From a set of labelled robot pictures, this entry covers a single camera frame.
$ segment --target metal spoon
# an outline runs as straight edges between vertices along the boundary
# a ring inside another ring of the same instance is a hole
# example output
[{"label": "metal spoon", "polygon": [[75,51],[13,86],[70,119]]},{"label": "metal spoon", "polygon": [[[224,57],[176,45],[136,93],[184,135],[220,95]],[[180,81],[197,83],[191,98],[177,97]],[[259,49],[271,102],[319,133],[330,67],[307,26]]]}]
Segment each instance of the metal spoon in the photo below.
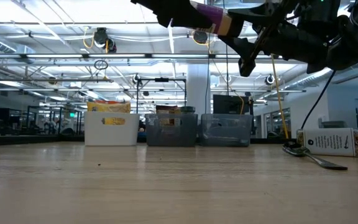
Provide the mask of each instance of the metal spoon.
[{"label": "metal spoon", "polygon": [[314,160],[319,166],[325,169],[331,170],[347,170],[347,167],[340,166],[337,164],[333,164],[332,162],[325,161],[324,159],[320,159],[310,153],[310,150],[305,147],[290,147],[289,145],[283,146],[283,151],[288,153],[289,155],[296,157],[309,157]]}]

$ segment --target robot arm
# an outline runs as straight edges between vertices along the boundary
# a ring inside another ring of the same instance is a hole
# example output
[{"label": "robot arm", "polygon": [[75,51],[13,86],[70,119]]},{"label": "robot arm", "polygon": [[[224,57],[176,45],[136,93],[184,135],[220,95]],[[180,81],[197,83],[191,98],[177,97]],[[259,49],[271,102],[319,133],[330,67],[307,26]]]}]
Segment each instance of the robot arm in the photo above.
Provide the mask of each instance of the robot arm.
[{"label": "robot arm", "polygon": [[[308,73],[329,67],[343,70],[358,63],[358,0],[351,15],[337,17],[341,0],[282,0],[248,9],[221,9],[189,0],[131,0],[157,15],[168,27],[189,27],[218,37],[240,56],[239,69],[248,77],[260,52],[308,64]],[[293,12],[298,24],[288,22]],[[240,39],[244,21],[252,23],[258,39]]]}]

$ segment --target desk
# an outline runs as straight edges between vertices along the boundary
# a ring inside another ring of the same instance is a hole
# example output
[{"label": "desk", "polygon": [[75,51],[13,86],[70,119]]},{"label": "desk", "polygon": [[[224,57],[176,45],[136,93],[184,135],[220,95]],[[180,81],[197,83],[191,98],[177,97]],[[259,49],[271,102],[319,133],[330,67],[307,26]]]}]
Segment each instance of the desk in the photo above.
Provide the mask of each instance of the desk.
[{"label": "desk", "polygon": [[349,171],[279,145],[0,146],[0,223],[358,224],[358,158],[322,158]]}]

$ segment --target gray plastic bin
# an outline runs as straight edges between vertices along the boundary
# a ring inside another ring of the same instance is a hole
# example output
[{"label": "gray plastic bin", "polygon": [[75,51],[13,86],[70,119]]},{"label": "gray plastic bin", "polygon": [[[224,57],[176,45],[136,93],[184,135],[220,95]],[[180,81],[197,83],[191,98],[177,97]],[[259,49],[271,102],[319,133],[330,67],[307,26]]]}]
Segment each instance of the gray plastic bin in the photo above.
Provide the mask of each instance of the gray plastic bin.
[{"label": "gray plastic bin", "polygon": [[197,114],[147,114],[145,117],[147,145],[191,147],[196,144]]},{"label": "gray plastic bin", "polygon": [[201,145],[249,146],[252,115],[203,114],[201,116]]}]

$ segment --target white pillar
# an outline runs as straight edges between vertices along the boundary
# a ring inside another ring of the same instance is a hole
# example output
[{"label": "white pillar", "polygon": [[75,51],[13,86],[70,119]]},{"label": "white pillar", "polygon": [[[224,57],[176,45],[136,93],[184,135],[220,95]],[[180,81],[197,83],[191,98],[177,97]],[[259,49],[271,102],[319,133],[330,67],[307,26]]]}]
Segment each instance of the white pillar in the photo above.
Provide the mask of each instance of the white pillar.
[{"label": "white pillar", "polygon": [[199,118],[202,114],[211,112],[211,88],[208,79],[208,65],[188,65],[187,105],[196,108]]}]

